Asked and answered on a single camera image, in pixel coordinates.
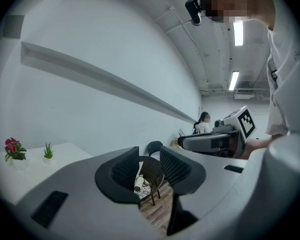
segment white shirt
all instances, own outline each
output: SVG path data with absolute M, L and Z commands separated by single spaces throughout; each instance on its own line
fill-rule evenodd
M 267 63 L 267 77 L 270 86 L 269 119 L 266 133 L 286 135 L 286 119 L 274 100 L 273 94 L 290 74 L 300 67 L 300 27 L 289 7 L 283 0 L 273 0 L 275 24 L 268 31 L 271 56 Z
M 206 122 L 201 122 L 198 124 L 199 132 L 201 134 L 207 134 L 210 133 L 210 127 Z

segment wooden floor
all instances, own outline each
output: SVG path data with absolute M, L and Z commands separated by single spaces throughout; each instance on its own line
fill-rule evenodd
M 162 236 L 166 236 L 172 209 L 173 190 L 166 182 L 160 187 L 159 193 L 161 198 L 158 197 L 158 193 L 153 195 L 155 205 L 150 197 L 141 203 L 140 211 Z

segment air conditioner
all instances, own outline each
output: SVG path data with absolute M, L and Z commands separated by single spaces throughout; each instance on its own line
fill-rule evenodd
M 237 89 L 234 93 L 236 100 L 249 100 L 256 95 L 255 90 L 250 89 Z

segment black slot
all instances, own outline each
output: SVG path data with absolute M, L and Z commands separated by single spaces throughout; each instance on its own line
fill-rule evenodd
M 35 211 L 31 218 L 44 228 L 48 228 L 69 194 L 52 192 Z
M 244 170 L 241 167 L 236 167 L 236 166 L 233 166 L 233 165 L 227 165 L 226 167 L 224 167 L 224 169 L 226 169 L 228 171 L 231 171 L 231 172 L 238 173 L 238 174 L 242 173 L 242 171 Z

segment chair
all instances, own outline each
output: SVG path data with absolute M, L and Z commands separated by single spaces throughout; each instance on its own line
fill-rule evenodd
M 160 148 L 162 146 L 163 146 L 163 144 L 160 141 L 150 142 L 150 144 L 148 146 L 149 157 L 152 157 L 152 158 L 160 161 Z
M 164 172 L 161 169 L 160 162 L 152 157 L 139 156 L 139 162 L 143 162 L 140 174 L 142 174 L 144 179 L 149 182 L 151 187 L 150 194 L 142 198 L 140 201 L 144 201 L 151 196 L 152 203 L 155 206 L 156 203 L 153 194 L 157 192 L 158 197 L 161 198 L 159 188 L 164 181 Z

